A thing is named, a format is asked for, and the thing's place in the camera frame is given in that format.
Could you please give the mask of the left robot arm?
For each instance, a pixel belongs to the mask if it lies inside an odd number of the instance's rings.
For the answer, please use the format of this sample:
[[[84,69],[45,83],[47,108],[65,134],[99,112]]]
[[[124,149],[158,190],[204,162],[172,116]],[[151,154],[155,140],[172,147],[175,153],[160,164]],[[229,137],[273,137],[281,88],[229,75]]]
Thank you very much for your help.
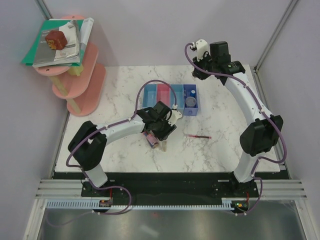
[[[92,183],[92,191],[99,197],[106,196],[110,191],[100,162],[107,145],[130,135],[151,133],[159,141],[167,140],[168,136],[177,128],[176,122],[182,118],[182,113],[169,108],[162,101],[153,107],[136,110],[132,118],[123,119],[109,125],[99,127],[91,121],[84,122],[68,145],[70,159],[74,158],[85,177]]]

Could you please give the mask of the small clear ruler case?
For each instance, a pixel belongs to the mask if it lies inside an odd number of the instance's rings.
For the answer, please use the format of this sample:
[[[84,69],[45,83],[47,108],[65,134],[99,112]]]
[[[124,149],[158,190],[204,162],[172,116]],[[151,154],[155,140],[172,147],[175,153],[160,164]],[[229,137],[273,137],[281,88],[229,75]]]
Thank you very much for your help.
[[[166,140],[164,140],[164,141],[161,142],[161,150],[162,150],[163,152],[166,152],[166,151],[167,151],[167,141],[166,141]]]

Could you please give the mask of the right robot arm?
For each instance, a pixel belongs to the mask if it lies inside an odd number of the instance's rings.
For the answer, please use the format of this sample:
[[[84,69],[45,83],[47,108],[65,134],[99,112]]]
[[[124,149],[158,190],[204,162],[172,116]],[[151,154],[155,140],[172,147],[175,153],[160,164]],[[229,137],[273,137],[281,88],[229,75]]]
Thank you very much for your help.
[[[242,155],[233,171],[235,181],[229,191],[235,197],[247,191],[247,182],[253,180],[260,160],[268,160],[268,153],[278,141],[283,140],[283,119],[274,115],[254,93],[246,70],[239,61],[232,61],[228,43],[207,43],[204,39],[189,43],[185,50],[196,53],[188,61],[194,67],[192,75],[200,80],[214,76],[233,95],[240,107],[247,127],[239,137]]]

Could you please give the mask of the clear jar of paper clips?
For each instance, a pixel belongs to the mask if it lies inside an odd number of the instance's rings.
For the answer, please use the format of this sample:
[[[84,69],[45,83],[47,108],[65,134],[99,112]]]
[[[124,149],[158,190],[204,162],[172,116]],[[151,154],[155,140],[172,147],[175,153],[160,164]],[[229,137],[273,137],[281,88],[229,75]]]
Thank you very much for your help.
[[[197,100],[195,97],[189,96],[185,99],[186,108],[195,108],[197,105]]]

